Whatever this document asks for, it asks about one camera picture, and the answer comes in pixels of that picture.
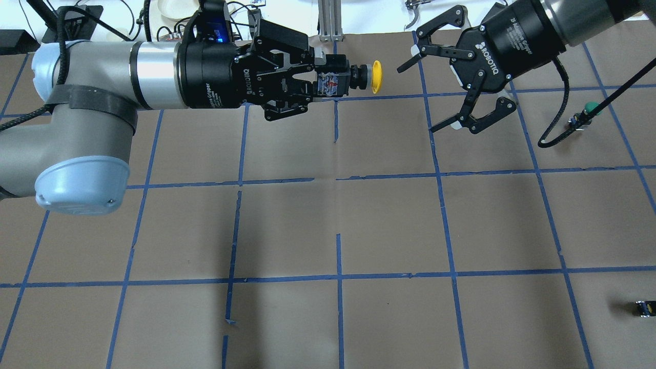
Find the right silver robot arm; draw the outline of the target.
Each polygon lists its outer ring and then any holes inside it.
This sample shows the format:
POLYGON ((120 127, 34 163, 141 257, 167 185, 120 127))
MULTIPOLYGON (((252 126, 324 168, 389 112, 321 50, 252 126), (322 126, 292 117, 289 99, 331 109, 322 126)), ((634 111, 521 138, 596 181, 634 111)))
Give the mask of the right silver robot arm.
POLYGON ((473 116, 482 93, 500 93, 513 78, 539 68, 565 51, 643 12, 654 20, 654 1, 516 1, 490 9, 482 23, 468 27, 467 9, 457 5, 417 28, 413 56, 398 67, 405 72, 427 56, 444 57, 466 97, 452 117, 431 128, 467 128, 478 134, 515 112, 508 97, 494 111, 473 116))

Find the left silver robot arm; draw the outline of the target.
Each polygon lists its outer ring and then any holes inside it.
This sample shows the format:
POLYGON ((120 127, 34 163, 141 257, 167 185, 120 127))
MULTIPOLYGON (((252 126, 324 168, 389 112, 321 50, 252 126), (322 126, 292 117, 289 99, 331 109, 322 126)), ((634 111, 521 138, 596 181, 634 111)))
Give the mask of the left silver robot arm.
POLYGON ((51 212, 105 215, 124 200, 138 110, 263 107, 277 120, 318 98, 298 73, 326 66, 309 37, 261 19, 250 44, 68 42, 41 46, 34 85, 44 125, 2 130, 2 199, 34 198, 51 212))

